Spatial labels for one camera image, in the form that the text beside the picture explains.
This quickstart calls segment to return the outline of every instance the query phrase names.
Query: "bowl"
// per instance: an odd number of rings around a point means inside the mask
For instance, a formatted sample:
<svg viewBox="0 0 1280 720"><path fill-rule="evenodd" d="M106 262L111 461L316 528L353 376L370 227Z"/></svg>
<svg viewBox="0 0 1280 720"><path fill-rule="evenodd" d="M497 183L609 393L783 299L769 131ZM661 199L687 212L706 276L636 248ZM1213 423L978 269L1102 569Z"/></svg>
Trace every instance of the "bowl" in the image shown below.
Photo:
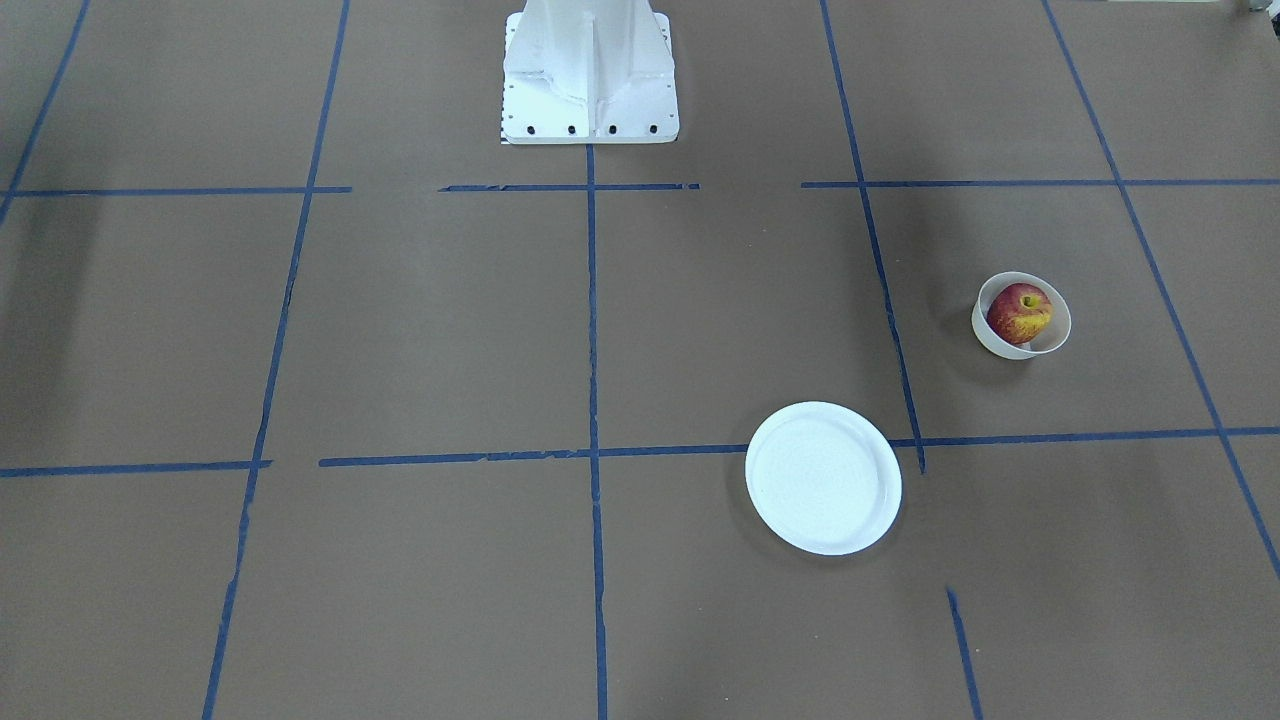
<svg viewBox="0 0 1280 720"><path fill-rule="evenodd" d="M1030 283L1043 290L1044 295L1048 296L1048 301L1053 304L1053 318L1048 322L1048 327L1041 331L1030 342L1024 342L1023 345L1011 345L1000 340L996 331L991 329L991 325L987 324L987 310L991 309L991 304L995 302L996 296L1001 291L1014 283ZM1062 347L1062 343L1071 334L1071 311L1068 309L1062 295L1043 279L1012 270L1000 273L982 283L982 290L978 291L978 301L973 304L973 334L978 336L978 342L983 347L1001 357L1009 360L1030 360L1032 357L1053 352L1059 347Z"/></svg>

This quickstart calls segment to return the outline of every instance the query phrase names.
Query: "white plate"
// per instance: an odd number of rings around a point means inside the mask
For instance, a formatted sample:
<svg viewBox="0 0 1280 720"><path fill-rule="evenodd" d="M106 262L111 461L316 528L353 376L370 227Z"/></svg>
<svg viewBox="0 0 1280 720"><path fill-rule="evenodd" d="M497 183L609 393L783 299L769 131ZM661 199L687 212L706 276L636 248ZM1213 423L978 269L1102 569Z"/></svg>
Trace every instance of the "white plate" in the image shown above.
<svg viewBox="0 0 1280 720"><path fill-rule="evenodd" d="M746 489L782 539L817 555L849 555L893 525L902 470L884 436L858 413L799 402L755 430Z"/></svg>

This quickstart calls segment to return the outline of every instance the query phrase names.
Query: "brown floor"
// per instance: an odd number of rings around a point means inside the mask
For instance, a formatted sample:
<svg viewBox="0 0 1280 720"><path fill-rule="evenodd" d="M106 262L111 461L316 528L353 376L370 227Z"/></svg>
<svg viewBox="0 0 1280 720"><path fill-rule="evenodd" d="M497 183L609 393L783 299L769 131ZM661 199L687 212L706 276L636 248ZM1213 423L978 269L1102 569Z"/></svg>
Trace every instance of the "brown floor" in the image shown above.
<svg viewBox="0 0 1280 720"><path fill-rule="evenodd" d="M0 719L1274 719L1280 44L969 5L657 3L595 150L498 142L518 0L0 6ZM803 400L850 557L745 492Z"/></svg>

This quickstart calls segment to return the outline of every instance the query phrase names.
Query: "grid line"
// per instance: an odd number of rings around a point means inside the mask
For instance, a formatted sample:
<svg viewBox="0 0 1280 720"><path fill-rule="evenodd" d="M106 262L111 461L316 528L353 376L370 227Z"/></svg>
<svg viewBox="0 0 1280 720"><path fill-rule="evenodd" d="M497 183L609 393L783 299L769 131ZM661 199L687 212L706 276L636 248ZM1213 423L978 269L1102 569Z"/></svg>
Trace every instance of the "grid line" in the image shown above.
<svg viewBox="0 0 1280 720"><path fill-rule="evenodd" d="M699 190L700 183L639 182L589 184L447 184L436 192L616 192L655 190Z"/></svg>
<svg viewBox="0 0 1280 720"><path fill-rule="evenodd" d="M1147 241L1147 233L1142 228L1142 220L1138 219L1138 210L1133 205L1133 199L1129 196L1129 190L1125 187L1125 182L1120 174L1120 167L1116 164L1115 155L1111 152L1111 143L1107 142L1106 133L1102 132L1102 123L1098 120L1098 114L1093 109L1089 94L1084 90L1084 81L1080 78L1080 73L1075 67L1075 60L1071 58L1071 51L1066 46L1066 38L1062 36L1062 28L1057 23L1057 17L1053 14L1053 9L1050 8L1048 0L1041 0L1041 5L1044 8L1044 14L1048 15L1050 27L1052 27L1053 36L1057 38L1059 47L1062 50L1062 58L1066 60L1066 67L1071 72L1071 79L1075 82L1075 88L1080 94L1084 109L1089 114L1089 122L1093 123L1093 129L1098 136L1098 143L1102 146L1102 152L1106 155L1107 165L1111 168L1111 176L1115 178L1116 187L1120 190L1120 196L1124 199L1125 209L1129 211L1129 219L1133 222L1133 229L1138 233L1138 242L1142 245L1143 255L1147 258L1147 265L1151 268L1151 275L1156 282L1156 287L1160 290L1160 297L1165 302L1165 310L1169 313L1169 319L1174 324L1174 331L1178 333L1179 342L1181 342L1183 352L1187 355L1187 361L1192 368L1192 374L1196 375L1196 384L1199 386L1204 406L1208 409L1210 418L1213 420L1213 428L1217 430L1222 451L1226 454L1226 459L1231 465L1231 471L1235 474L1235 482L1240 488L1240 495L1244 497L1249 514L1253 516L1253 524L1258 532L1258 538L1262 541L1262 547L1266 550L1267 557L1271 560L1271 569L1275 571L1276 578L1280 578L1280 556L1276 555L1275 543L1271 541L1271 533L1267 530L1266 521L1262 519L1262 511L1258 509L1258 505L1253 498L1253 491L1249 488L1249 482L1245 479L1244 471L1240 469L1240 462L1235 457L1235 448L1231 447L1231 439L1226 433L1226 428L1222 425L1222 419L1219 415L1217 405L1213 402L1213 396L1210 393L1208 383L1204 380L1204 374L1201 372L1194 351L1192 351L1190 338L1187 337L1183 322L1178 316L1178 309L1174 307L1174 300L1169 293L1169 287L1165 284L1165 278L1160 273L1160 264L1156 261L1156 255L1152 252L1151 243Z"/></svg>
<svg viewBox="0 0 1280 720"><path fill-rule="evenodd" d="M253 459L248 470L248 479L244 483L244 501L241 506L239 532L236 542L236 569L230 582L227 584L227 594L223 600L221 619L218 625L218 641L214 647L214 659L209 670L209 687L205 692L205 705L202 720L212 720L214 706L218 701L218 687L221 679L223 660L227 655L227 637L230 632L232 615L236 609L236 592L239 587L241 568L244 561L244 547L248 541L250 507L253 505L253 495L257 491L257 477L262 451L266 445L266 432L271 420L271 401L275 397L275 382L279 377L280 357L284 354L284 336L289 323L289 304L293 300L293 284L298 277L298 266L302 259L302 246L306 241L307 220L311 214L311 199L316 184L316 174L320 170L320 154L324 149L325 129L329 123L329 108L333 104L333 90L338 82L338 64L342 60L342 45L347 32L347 17L351 12L351 0L342 1L342 14L338 17L337 38L333 46L333 58L329 61L329 78L325 85L324 101L320 105L320 120L316 124L315 145L311 150L311 168L307 173L306 192L302 195L302 210L298 214L298 229L293 238L293 254L289 259L289 275L284 283L284 300L280 304L280 318L275 328L275 342L271 350L271 365L266 375L266 389L262 393L262 420L253 441Z"/></svg>
<svg viewBox="0 0 1280 720"><path fill-rule="evenodd" d="M872 197L867 192L867 176L863 173L863 158L858 151L858 133L854 131L854 117L849 109L849 96L845 94L845 76L840 69L840 53L836 50L836 35L831 29L831 12L827 0L819 0L822 5L822 23L827 31L827 49L831 53L831 69L836 76L836 90L840 91L840 108L845 114L845 132L849 135L849 151L854 159L854 173L858 176L858 191L863 201L863 217L867 220L867 234L872 243L872 256L876 259L876 274L879 275L881 291L884 295L884 314L888 318L888 331L893 337L893 350L897 352L897 369L902 382L902 398L906 402L906 415L911 423L911 437L915 439L915 455L920 464L920 473L927 469L924 459L924 445L920 443L920 421L915 416L915 398L911 395L911 377L906 369L906 355L902 352L902 338L897 333L897 320L893 318L893 296L888 287L888 275L884 273L884 258L881 254L879 238L876 233L876 217L872 214Z"/></svg>
<svg viewBox="0 0 1280 720"><path fill-rule="evenodd" d="M9 197L184 197L209 195L340 195L352 191L348 184L317 187L122 187L78 190L17 190Z"/></svg>
<svg viewBox="0 0 1280 720"><path fill-rule="evenodd" d="M1225 428L1233 437L1280 436L1280 427ZM957 436L922 437L925 447L961 447L992 445L1061 445L1080 442L1124 442L1139 439L1192 439L1217 437L1216 428L1180 428L1165 430L1103 430L1092 433L1034 433L1020 436ZM892 447L915 447L915 438L890 438ZM367 468L378 465L436 465L454 462L509 462L520 460L572 460L580 457L643 457L659 455L736 455L746 452L748 445L655 445L621 447L584 447L558 450L520 450L503 452L451 452L438 455L367 455L324 457L320 468Z"/></svg>
<svg viewBox="0 0 1280 720"><path fill-rule="evenodd" d="M973 720L982 720L982 700L978 697L978 678L973 673L973 659L969 656L969 638L964 632L964 619L960 616L960 601L950 587L947 587L947 605L951 606L951 624L955 626L956 646L960 648L964 682L969 688L969 707L973 710Z"/></svg>
<svg viewBox="0 0 1280 720"><path fill-rule="evenodd" d="M56 465L44 468L0 468L0 478L52 478L93 475L143 475L152 473L202 473L216 470L248 470L253 460L227 460L219 462L143 462L134 465ZM260 468L271 465L259 460Z"/></svg>
<svg viewBox="0 0 1280 720"><path fill-rule="evenodd" d="M609 717L609 673L604 628L604 528L600 510L600 423L599 423L599 366L598 334L599 306L596 305L595 265L595 146L586 146L586 263L588 263L588 342L590 345L590 451L591 462L591 555L595 571L595 702L599 720Z"/></svg>
<svg viewBox="0 0 1280 720"><path fill-rule="evenodd" d="M1268 187L1280 178L1148 178L1148 179L918 179L918 181L805 181L801 190L905 188L905 187Z"/></svg>
<svg viewBox="0 0 1280 720"><path fill-rule="evenodd" d="M36 114L36 122L31 127L31 135L27 136L27 145L22 149L22 156L18 158L18 167L13 172L13 178L9 181L9 192L5 193L4 200L0 201L0 227L4 227L5 218L9 217L9 208L13 205L14 193L18 187L22 186L22 177L27 173L27 165L31 163L31 154L36 149L36 142L40 140L40 131L45 126L45 118L49 117L49 109L54 105L54 97L58 95L58 88L63 85L63 76L67 74L67 65L72 61L72 54L76 53L76 44L79 41L81 28L84 27L84 17L88 15L90 0L81 0L79 14L76 15L76 24L72 26L72 36L67 40L67 49L63 51L63 59L58 63L58 72L54 73L54 82L49 85L49 92L45 95L45 101L40 105L40 113Z"/></svg>

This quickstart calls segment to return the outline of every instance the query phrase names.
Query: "apple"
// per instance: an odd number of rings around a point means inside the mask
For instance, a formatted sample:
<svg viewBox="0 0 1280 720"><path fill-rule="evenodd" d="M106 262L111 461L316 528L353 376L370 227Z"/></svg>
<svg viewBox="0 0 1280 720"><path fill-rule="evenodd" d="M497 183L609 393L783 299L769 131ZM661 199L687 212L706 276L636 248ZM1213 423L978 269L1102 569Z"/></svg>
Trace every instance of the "apple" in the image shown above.
<svg viewBox="0 0 1280 720"><path fill-rule="evenodd" d="M1014 283L1000 291L987 310L987 324L1009 345L1030 342L1052 318L1053 304L1048 296L1028 283Z"/></svg>

